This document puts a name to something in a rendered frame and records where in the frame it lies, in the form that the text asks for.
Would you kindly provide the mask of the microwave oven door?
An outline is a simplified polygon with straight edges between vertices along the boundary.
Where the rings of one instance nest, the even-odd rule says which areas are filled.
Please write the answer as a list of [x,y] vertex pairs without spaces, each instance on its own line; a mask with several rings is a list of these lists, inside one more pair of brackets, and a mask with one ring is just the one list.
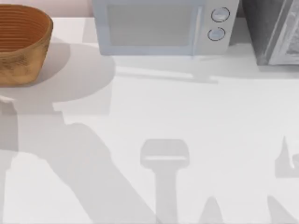
[[100,53],[195,55],[203,0],[92,0]]

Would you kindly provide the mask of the pale microwave oven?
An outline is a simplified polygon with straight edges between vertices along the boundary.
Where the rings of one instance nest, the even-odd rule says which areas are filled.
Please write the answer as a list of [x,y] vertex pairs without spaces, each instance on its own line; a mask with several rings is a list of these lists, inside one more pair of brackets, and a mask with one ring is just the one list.
[[[203,0],[198,25],[198,34],[196,39],[195,55],[219,55],[225,53],[230,42],[233,25],[236,18],[236,13],[240,0]],[[211,13],[214,9],[226,7],[230,11],[229,18],[224,22],[214,22],[211,18]],[[207,33],[209,30],[221,27],[226,31],[225,37],[217,42],[209,40]]]

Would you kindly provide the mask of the round microwave knob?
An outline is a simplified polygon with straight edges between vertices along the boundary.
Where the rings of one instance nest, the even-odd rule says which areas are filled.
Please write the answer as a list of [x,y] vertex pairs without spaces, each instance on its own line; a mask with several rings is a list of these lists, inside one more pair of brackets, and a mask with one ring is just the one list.
[[209,38],[209,40],[213,42],[222,40],[225,37],[225,35],[226,35],[226,31],[221,27],[211,29],[207,33],[207,37]]
[[211,18],[214,22],[224,22],[230,16],[230,11],[226,7],[214,9]]

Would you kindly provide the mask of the brown woven basket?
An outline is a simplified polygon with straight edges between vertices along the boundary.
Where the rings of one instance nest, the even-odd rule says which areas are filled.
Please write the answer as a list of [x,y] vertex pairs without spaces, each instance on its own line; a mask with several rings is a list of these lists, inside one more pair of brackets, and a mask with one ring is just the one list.
[[0,4],[0,86],[35,81],[48,53],[53,20],[44,11]]

